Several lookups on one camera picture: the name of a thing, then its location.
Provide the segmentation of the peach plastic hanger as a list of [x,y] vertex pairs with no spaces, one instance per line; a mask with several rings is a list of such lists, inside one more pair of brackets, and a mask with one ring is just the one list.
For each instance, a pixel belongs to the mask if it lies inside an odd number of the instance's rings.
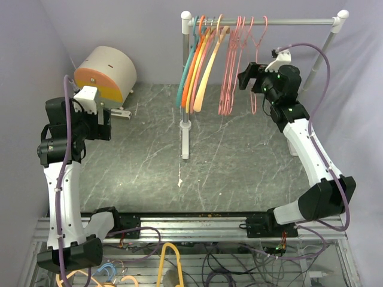
[[205,96],[205,91],[207,87],[208,80],[210,78],[211,70],[215,62],[215,58],[217,56],[217,53],[220,49],[221,43],[224,41],[227,34],[230,33],[230,27],[229,26],[223,26],[223,28],[220,28],[221,21],[223,19],[223,14],[220,14],[217,20],[217,28],[216,28],[216,39],[217,42],[215,43],[215,47],[212,51],[212,54],[209,58],[209,61],[207,63],[205,72],[203,74],[203,77],[200,82],[199,89],[197,91],[196,98],[194,100],[193,110],[194,112],[200,112],[203,105],[203,100]]

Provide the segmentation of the pink plastic hanger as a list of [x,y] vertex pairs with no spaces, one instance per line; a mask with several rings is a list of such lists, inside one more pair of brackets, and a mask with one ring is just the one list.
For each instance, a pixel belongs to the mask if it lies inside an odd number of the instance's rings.
[[[219,24],[221,18],[218,18],[218,23],[216,26],[213,26],[212,23],[208,28],[203,29],[202,25],[205,22],[205,16],[203,15],[199,21],[198,36],[199,40],[196,46],[196,51],[194,53],[193,59],[191,61],[191,66],[188,71],[186,86],[183,91],[182,106],[185,106],[186,113],[192,114],[194,112],[200,112],[202,109],[202,104],[205,96],[205,91],[209,76],[214,64],[216,55],[220,48],[222,38],[217,32],[220,30]],[[215,41],[215,37],[218,37],[218,41],[213,49],[213,52],[209,58],[205,72],[202,75],[202,78],[199,82],[200,75],[202,73],[202,68],[204,65],[204,60],[209,54],[210,48]]]

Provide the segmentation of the orange plastic hanger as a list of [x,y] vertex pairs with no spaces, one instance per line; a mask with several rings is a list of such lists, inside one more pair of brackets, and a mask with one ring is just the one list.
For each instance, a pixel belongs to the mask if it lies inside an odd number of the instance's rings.
[[177,101],[187,114],[193,113],[192,105],[196,96],[202,53],[209,38],[209,29],[204,26],[205,19],[206,17],[202,15],[200,17],[196,16],[193,20],[192,34],[194,42],[191,48],[187,49],[188,57],[177,94]]

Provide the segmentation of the teal plastic hanger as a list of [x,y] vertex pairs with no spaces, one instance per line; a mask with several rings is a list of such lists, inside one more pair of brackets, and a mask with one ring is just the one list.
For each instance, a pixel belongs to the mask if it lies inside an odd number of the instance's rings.
[[187,74],[190,69],[190,65],[192,63],[193,56],[196,52],[196,47],[197,44],[199,43],[199,35],[196,33],[196,22],[198,18],[192,20],[192,15],[189,11],[183,11],[181,13],[181,31],[184,36],[189,38],[189,21],[191,21],[192,26],[193,26],[193,36],[194,36],[194,43],[191,46],[191,50],[187,52],[188,58],[186,62],[184,63],[183,67],[183,74],[181,76],[180,84],[178,86],[178,91],[177,91],[177,98],[176,98],[176,106],[181,107],[181,102],[182,102],[182,96],[183,96],[183,90],[184,90],[184,85],[186,83],[186,78]]

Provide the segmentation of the yellow plastic hanger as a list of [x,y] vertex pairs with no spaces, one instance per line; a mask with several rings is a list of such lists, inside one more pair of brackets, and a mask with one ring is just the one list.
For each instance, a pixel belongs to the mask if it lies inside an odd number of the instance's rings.
[[185,108],[187,114],[192,114],[194,112],[193,105],[197,95],[199,80],[202,75],[202,68],[211,41],[214,39],[214,36],[211,36],[214,32],[211,32],[211,28],[205,26],[206,19],[207,18],[204,15],[198,18],[199,26],[197,35],[199,35],[199,43],[197,44],[196,52],[191,61],[186,83],[184,85],[181,105]]

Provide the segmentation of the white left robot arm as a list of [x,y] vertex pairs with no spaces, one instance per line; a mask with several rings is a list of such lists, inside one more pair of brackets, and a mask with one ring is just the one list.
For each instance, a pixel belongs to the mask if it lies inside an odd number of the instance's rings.
[[138,220],[121,215],[117,209],[94,210],[83,225],[80,213],[81,161],[86,140],[111,139],[111,113],[103,109],[103,124],[96,114],[88,114],[76,99],[64,97],[45,103],[48,124],[41,132],[37,154],[48,186],[50,229],[47,250],[37,255],[39,267],[52,273],[96,267],[103,258],[102,242],[123,229],[135,228]]

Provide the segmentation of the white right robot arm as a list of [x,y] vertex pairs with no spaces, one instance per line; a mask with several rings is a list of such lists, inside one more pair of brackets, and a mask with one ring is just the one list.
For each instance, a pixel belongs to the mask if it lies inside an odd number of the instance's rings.
[[238,74],[239,88],[245,89],[251,79],[255,80],[252,91],[263,94],[270,103],[270,117],[287,139],[290,151],[300,159],[309,182],[309,189],[297,200],[268,210],[265,232],[275,237],[288,224],[348,214],[346,206],[356,182],[332,163],[310,125],[309,113],[297,100],[302,80],[299,69],[282,65],[269,72],[266,65],[251,62]]

